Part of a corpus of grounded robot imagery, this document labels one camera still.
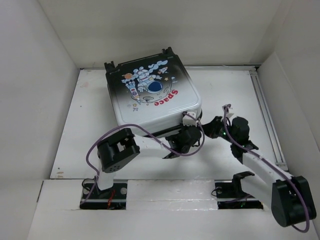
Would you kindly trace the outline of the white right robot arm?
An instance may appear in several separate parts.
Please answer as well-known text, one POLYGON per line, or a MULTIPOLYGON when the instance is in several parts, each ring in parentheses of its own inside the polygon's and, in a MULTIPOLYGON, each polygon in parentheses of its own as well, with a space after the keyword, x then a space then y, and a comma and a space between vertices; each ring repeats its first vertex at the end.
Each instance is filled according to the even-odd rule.
POLYGON ((251 195, 264 203, 275 221, 282 227, 309 224, 317 217, 309 183, 303 176, 293 176, 262 156, 259 148, 249 139, 249 122, 236 117, 216 116, 203 125, 208 138, 228 141, 232 155, 248 171, 233 176, 231 191, 237 197, 251 195))

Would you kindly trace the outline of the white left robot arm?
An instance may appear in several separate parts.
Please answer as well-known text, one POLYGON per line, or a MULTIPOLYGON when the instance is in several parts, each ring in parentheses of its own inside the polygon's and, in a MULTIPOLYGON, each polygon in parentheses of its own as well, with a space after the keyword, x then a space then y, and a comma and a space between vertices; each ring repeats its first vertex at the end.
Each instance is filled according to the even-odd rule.
POLYGON ((196 126, 183 126, 178 133, 167 137, 153 138, 135 135, 130 128, 101 140, 97 144, 97 156, 100 161, 99 177, 94 192, 100 198, 107 198, 114 185, 116 172, 124 168, 134 158, 175 159, 189 157, 192 147, 198 152, 203 146, 203 133, 196 126))

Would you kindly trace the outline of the black suitcase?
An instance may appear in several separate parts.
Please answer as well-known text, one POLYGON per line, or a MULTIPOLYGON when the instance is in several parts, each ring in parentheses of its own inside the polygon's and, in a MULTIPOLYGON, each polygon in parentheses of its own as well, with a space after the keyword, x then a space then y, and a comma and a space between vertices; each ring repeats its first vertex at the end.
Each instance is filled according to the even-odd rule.
POLYGON ((159 136, 178 130, 184 112, 203 115, 201 95, 171 47, 104 67, 118 125, 136 124, 159 136))

